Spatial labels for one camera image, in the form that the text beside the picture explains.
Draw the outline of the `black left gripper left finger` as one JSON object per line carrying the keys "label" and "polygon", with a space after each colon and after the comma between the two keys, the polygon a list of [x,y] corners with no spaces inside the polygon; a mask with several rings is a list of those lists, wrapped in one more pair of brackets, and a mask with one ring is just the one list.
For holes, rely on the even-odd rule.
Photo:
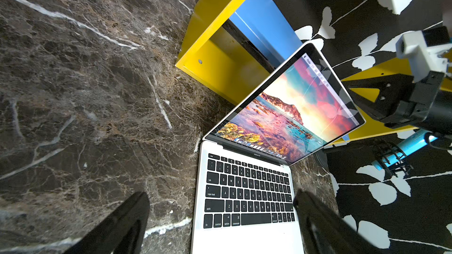
{"label": "black left gripper left finger", "polygon": [[67,254],[138,254],[149,216],[149,199],[136,192],[84,236]]}

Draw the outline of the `silver laptop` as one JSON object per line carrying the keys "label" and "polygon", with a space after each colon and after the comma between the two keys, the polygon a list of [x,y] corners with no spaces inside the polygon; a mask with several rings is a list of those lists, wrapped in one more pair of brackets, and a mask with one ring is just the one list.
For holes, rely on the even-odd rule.
{"label": "silver laptop", "polygon": [[191,252],[302,254],[291,166],[365,122],[304,43],[203,137]]}

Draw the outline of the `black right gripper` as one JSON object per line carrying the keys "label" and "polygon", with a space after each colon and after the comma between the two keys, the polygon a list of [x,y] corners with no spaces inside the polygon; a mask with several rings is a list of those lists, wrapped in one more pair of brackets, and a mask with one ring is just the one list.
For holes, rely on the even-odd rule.
{"label": "black right gripper", "polygon": [[434,136],[452,136],[452,93],[441,90],[446,74],[429,72],[419,82],[405,74],[344,81],[354,103],[387,128],[407,125]]}

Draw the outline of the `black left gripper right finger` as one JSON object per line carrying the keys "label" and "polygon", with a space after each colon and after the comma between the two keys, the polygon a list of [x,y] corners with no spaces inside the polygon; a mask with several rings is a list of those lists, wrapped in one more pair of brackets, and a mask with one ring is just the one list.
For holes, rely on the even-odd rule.
{"label": "black left gripper right finger", "polygon": [[306,254],[379,254],[311,192],[298,190],[293,202]]}

